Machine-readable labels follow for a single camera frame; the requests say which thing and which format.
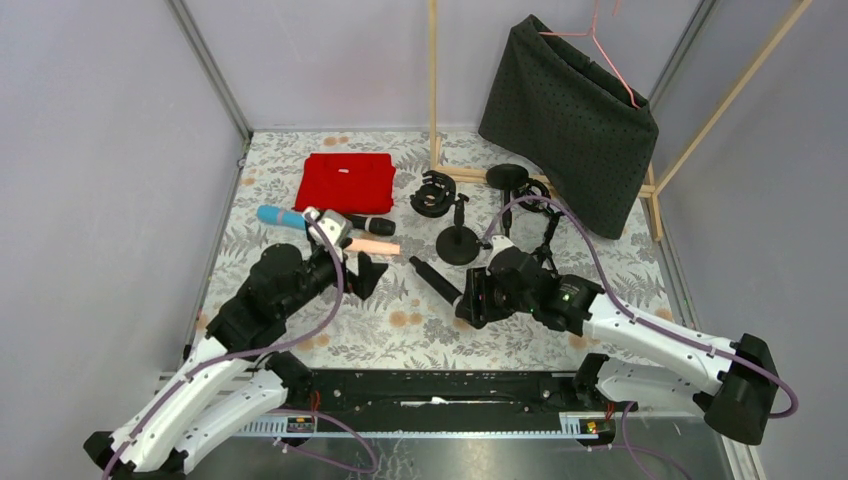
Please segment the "peach pink microphone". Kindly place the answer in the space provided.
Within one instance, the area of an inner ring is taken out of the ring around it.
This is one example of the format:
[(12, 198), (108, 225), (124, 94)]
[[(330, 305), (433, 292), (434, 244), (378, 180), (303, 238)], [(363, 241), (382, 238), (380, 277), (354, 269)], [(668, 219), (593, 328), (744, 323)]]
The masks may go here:
[(401, 254), (401, 248), (399, 244), (362, 238), (353, 238), (350, 244), (346, 246), (344, 250), (349, 252), (362, 252), (369, 255), (383, 256), (397, 256)]

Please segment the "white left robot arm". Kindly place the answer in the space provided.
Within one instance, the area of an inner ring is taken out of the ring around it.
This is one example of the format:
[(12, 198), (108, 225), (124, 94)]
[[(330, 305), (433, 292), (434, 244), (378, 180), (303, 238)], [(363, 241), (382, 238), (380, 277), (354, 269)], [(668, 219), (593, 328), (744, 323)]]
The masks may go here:
[(183, 479), (216, 447), (264, 413), (309, 400), (312, 373), (280, 343), (286, 322), (330, 286), (367, 299), (388, 266), (365, 253), (357, 269), (323, 247), (308, 258), (290, 244), (264, 250), (188, 359), (154, 399), (84, 450), (105, 479)]

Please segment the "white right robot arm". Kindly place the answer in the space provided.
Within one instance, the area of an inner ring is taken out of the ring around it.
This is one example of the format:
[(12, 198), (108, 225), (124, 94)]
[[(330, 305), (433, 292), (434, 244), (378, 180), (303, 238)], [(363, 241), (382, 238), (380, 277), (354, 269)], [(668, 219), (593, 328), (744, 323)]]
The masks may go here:
[(487, 266), (468, 270), (464, 292), (449, 302), (457, 317), (477, 329), (526, 313), (550, 330), (615, 344), (647, 361), (634, 365), (589, 356), (575, 378), (580, 392), (685, 410), (739, 443), (763, 441), (779, 375), (768, 344), (757, 336), (730, 340), (662, 326), (601, 285), (546, 270), (514, 246)]

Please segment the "black handheld microphone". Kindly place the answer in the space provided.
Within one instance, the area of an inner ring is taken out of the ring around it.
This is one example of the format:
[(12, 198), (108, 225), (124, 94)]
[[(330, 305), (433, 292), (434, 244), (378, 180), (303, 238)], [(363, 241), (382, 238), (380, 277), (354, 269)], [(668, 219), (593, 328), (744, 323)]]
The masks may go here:
[(455, 306), (462, 296), (462, 293), (448, 281), (441, 273), (433, 268), (429, 263), (421, 260), (417, 256), (411, 256), (409, 262), (413, 266), (415, 273), (434, 291), (438, 293), (448, 304)]

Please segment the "black clip microphone stand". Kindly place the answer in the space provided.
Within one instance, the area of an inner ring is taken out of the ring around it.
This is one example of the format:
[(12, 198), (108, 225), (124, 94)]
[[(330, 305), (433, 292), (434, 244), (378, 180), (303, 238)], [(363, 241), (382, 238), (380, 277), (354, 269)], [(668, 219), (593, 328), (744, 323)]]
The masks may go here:
[(489, 187), (501, 193), (502, 203), (506, 206), (512, 201), (513, 191), (527, 184), (529, 172), (516, 164), (499, 164), (487, 170), (485, 180)]

